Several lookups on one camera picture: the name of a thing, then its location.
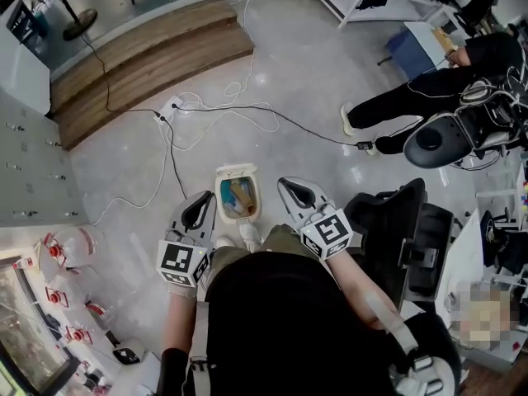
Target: black and white marker cube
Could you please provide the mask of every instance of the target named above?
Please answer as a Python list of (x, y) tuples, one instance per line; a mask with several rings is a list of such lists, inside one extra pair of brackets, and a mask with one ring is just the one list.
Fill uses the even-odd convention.
[(156, 270), (171, 285), (197, 287), (209, 263), (206, 247), (159, 241)]
[(353, 232), (343, 210), (325, 215), (300, 231), (303, 245), (322, 260), (350, 246)]

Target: wooden platform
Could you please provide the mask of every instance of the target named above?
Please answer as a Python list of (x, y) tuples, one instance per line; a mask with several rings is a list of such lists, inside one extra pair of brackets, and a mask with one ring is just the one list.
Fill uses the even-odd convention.
[[(225, 0), (170, 12), (104, 45), (52, 84), (52, 118), (72, 149), (120, 114), (198, 73), (253, 52)], [(107, 90), (110, 98), (106, 109)]]

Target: wooden floor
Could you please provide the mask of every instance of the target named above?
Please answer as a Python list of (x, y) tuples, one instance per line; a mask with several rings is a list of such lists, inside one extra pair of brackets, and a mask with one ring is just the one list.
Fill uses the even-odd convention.
[(475, 364), (464, 363), (469, 377), (463, 384), (460, 396), (528, 396), (528, 392), (516, 393), (516, 388), (528, 380), (528, 355), (521, 354), (514, 367), (505, 375)]
[(191, 76), (253, 52), (225, 0), (205, 0), (155, 18), (102, 46), (52, 84), (62, 145), (87, 136)]

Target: large water bottle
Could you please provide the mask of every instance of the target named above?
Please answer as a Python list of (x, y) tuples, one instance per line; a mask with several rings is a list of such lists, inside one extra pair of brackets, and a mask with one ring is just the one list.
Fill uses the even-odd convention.
[(89, 266), (103, 245), (102, 233), (90, 225), (48, 233), (44, 245), (61, 268)]

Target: black pants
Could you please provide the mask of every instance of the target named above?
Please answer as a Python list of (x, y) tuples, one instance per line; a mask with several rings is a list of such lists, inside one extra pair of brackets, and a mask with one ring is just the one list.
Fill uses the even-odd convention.
[[(421, 77), (412, 81), (412, 89), (420, 89)], [(348, 113), (348, 120), (353, 128), (365, 129), (377, 125), (385, 120), (395, 119), (400, 116), (420, 116), (422, 122), (439, 111), (455, 111), (459, 106), (459, 97), (430, 98), (411, 91), (407, 84), (392, 91), (365, 101)], [(376, 140), (376, 148), (383, 154), (397, 154), (403, 151), (403, 145), (409, 135), (418, 128), (406, 130), (395, 136), (384, 136)]]

